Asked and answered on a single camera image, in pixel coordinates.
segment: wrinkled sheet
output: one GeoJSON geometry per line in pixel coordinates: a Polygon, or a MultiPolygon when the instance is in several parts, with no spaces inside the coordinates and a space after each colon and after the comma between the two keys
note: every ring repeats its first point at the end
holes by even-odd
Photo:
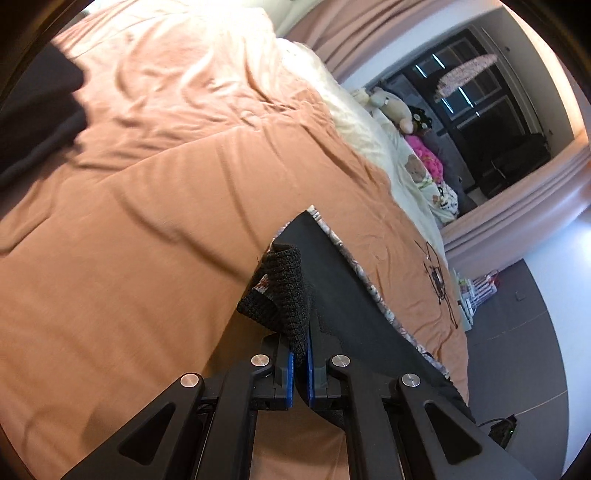
{"type": "MultiPolygon", "coordinates": [[[[262,11],[207,4],[128,1],[56,40],[90,126],[0,203],[0,424],[37,480],[183,373],[257,353],[266,331],[235,306],[312,204],[467,398],[465,335],[387,175],[283,67],[262,11]]],[[[259,415],[251,478],[347,477],[343,433],[300,400],[259,415]]]]}
{"type": "Polygon", "coordinates": [[[308,47],[284,38],[278,38],[277,44],[286,68],[309,82],[320,94],[329,108],[340,136],[355,152],[386,172],[390,180],[392,197],[445,262],[443,240],[433,218],[431,206],[405,168],[409,155],[407,150],[410,153],[413,151],[393,127],[392,122],[382,114],[394,130],[388,135],[380,121],[373,118],[335,81],[316,53],[308,47]]]}

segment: window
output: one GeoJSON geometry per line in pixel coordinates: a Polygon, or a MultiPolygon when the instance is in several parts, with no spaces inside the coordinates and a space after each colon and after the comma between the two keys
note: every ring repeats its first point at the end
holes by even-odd
{"type": "Polygon", "coordinates": [[[399,72],[383,78],[379,85],[407,104],[423,108],[433,118],[433,129],[441,140],[453,143],[463,172],[466,191],[476,188],[491,160],[502,153],[504,145],[530,133],[509,86],[496,66],[486,69],[473,80],[438,102],[434,99],[436,83],[429,75],[452,69],[488,53],[469,31],[425,51],[399,72]]]}

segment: pink curtain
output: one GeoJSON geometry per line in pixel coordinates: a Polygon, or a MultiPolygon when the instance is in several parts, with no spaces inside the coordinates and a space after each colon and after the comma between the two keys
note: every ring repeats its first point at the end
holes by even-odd
{"type": "Polygon", "coordinates": [[[342,82],[422,18],[452,1],[324,0],[287,38],[308,45],[342,82]]]}
{"type": "Polygon", "coordinates": [[[469,278],[519,261],[591,205],[587,134],[528,177],[447,225],[442,231],[451,267],[469,278]]]}

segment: bed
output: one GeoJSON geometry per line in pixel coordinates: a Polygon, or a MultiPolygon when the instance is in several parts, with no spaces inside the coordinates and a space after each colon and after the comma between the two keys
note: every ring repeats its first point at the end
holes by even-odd
{"type": "MultiPolygon", "coordinates": [[[[256,353],[267,331],[236,304],[312,204],[467,401],[406,146],[264,11],[129,0],[54,42],[85,71],[89,127],[5,192],[0,221],[0,424],[34,478],[59,479],[182,373],[256,353]]],[[[348,477],[339,429],[301,401],[277,415],[259,415],[252,478],[348,477]]]]}

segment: stuffed animal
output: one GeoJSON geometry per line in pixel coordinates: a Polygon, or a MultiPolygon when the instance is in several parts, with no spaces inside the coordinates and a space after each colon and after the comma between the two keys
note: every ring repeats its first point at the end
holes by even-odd
{"type": "Polygon", "coordinates": [[[379,108],[394,125],[400,127],[403,133],[407,135],[413,133],[413,115],[407,104],[393,93],[376,87],[371,97],[369,97],[369,104],[374,108],[379,108]]]}

